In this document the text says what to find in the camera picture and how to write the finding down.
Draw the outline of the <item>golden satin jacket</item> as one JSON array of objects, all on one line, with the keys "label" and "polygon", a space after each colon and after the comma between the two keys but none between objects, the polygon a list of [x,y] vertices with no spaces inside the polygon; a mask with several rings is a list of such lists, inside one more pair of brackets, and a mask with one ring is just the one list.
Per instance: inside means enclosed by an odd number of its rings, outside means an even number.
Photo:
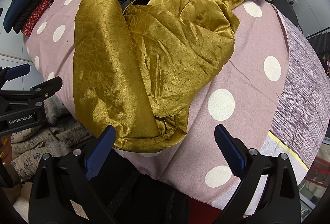
[{"label": "golden satin jacket", "polygon": [[93,134],[154,153],[187,135],[195,95],[234,52],[246,0],[82,0],[74,20],[73,98]]}]

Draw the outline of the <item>floral fur-trimmed clothes pile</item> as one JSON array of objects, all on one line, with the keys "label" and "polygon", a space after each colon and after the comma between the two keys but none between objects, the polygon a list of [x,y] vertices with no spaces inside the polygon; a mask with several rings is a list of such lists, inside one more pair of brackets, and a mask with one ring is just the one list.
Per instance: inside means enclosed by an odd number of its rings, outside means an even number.
[{"label": "floral fur-trimmed clothes pile", "polygon": [[31,178],[43,154],[69,154],[92,134],[78,122],[57,96],[44,102],[46,122],[1,138],[1,166],[12,166],[23,179]]}]

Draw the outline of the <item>red patterned folded garment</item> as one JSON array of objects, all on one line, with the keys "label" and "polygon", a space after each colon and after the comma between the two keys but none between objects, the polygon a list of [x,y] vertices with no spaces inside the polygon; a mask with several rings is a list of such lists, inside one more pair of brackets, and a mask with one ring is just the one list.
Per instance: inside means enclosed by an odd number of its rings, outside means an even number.
[{"label": "red patterned folded garment", "polygon": [[23,22],[18,28],[25,36],[30,36],[32,30],[44,11],[51,5],[54,0],[39,0],[37,6],[33,6],[32,12],[28,14],[28,17],[23,16]]}]

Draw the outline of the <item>purple striped blanket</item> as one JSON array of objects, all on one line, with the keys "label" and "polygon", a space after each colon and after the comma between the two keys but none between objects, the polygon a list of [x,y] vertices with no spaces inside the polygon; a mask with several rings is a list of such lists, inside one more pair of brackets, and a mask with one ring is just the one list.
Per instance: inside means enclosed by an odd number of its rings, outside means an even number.
[{"label": "purple striped blanket", "polygon": [[306,37],[282,13],[279,16],[289,63],[270,135],[309,169],[329,124],[329,78]]}]

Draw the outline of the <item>pink polka dot bedsheet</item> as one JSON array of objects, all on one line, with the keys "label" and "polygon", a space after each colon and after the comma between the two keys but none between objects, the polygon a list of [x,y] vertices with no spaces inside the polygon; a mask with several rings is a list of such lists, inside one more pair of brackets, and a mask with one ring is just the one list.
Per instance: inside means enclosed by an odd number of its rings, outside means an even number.
[{"label": "pink polka dot bedsheet", "polygon": [[[55,0],[31,35],[24,39],[34,65],[44,79],[59,76],[58,97],[74,112],[74,17],[81,0]],[[240,20],[233,56],[191,104],[188,134],[159,153],[121,151],[143,174],[217,208],[224,208],[239,179],[228,168],[215,140],[223,124],[246,147],[261,149],[283,91],[289,47],[283,16],[266,1],[245,1],[234,9]]]}]

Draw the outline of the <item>black round stool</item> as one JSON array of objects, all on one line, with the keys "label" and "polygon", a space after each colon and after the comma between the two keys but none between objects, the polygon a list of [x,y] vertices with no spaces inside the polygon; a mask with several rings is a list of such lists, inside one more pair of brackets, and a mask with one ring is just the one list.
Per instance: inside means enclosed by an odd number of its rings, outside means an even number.
[{"label": "black round stool", "polygon": [[296,13],[287,0],[272,0],[271,3],[302,32]]}]

